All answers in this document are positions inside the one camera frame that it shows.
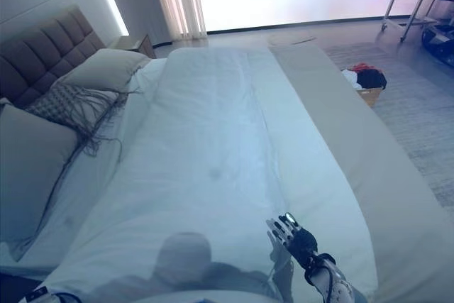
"gray rug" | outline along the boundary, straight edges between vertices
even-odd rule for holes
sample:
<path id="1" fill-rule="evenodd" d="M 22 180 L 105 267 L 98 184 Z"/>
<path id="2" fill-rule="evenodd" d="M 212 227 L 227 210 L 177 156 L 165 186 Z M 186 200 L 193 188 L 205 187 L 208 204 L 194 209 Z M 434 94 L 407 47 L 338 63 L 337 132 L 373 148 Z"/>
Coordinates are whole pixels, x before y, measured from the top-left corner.
<path id="1" fill-rule="evenodd" d="M 325 52 L 340 68 L 365 62 L 383 70 L 388 84 L 374 111 L 454 221 L 454 96 L 373 43 L 336 46 Z"/>

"prosthetic hand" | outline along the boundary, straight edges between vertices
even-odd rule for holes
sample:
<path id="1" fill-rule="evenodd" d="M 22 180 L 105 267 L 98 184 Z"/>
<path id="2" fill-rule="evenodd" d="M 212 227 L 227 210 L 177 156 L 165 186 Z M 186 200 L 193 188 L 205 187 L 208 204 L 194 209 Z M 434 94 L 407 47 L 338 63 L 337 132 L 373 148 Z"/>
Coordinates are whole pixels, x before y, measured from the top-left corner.
<path id="1" fill-rule="evenodd" d="M 267 221 L 273 236 L 305 269 L 304 278 L 322 295 L 324 303 L 367 303 L 367 300 L 345 279 L 333 257 L 317 254 L 317 241 L 286 213 L 279 221 Z"/>

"pillow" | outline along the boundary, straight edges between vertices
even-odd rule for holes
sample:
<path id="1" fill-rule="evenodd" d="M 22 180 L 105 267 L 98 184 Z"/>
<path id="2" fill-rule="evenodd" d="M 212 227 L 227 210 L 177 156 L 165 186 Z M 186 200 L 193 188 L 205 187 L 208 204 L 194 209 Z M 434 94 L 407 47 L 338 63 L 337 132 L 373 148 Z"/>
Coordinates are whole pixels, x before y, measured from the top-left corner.
<path id="1" fill-rule="evenodd" d="M 138 69 L 150 58 L 132 51 L 100 49 L 57 82 L 98 90 L 121 92 Z"/>
<path id="2" fill-rule="evenodd" d="M 85 89 L 60 83 L 36 99 L 25 110 L 48 121 L 78 132 L 82 142 L 89 140 L 98 123 L 113 107 L 118 93 Z"/>
<path id="3" fill-rule="evenodd" d="M 77 134 L 15 108 L 0 113 L 0 241 L 34 236 Z"/>

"wicker basket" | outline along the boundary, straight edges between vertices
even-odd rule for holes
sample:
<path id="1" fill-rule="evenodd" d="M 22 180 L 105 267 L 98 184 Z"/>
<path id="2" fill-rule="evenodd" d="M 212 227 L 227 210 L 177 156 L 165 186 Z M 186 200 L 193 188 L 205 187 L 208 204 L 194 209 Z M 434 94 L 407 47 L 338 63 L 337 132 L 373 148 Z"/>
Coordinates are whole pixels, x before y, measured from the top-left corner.
<path id="1" fill-rule="evenodd" d="M 375 102 L 378 99 L 378 96 L 380 95 L 380 92 L 382 92 L 382 88 L 370 88 L 370 89 L 361 89 L 361 90 L 356 90 L 358 94 L 366 101 L 369 106 L 374 106 Z"/>

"tufted headboard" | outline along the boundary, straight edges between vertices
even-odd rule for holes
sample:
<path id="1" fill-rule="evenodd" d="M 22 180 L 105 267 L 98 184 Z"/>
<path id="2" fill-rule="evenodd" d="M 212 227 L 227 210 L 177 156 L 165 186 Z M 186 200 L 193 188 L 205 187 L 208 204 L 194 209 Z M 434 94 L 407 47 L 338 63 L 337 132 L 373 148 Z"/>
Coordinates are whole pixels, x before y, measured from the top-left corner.
<path id="1" fill-rule="evenodd" d="M 104 44 L 77 6 L 0 45 L 0 97 L 25 107 Z"/>

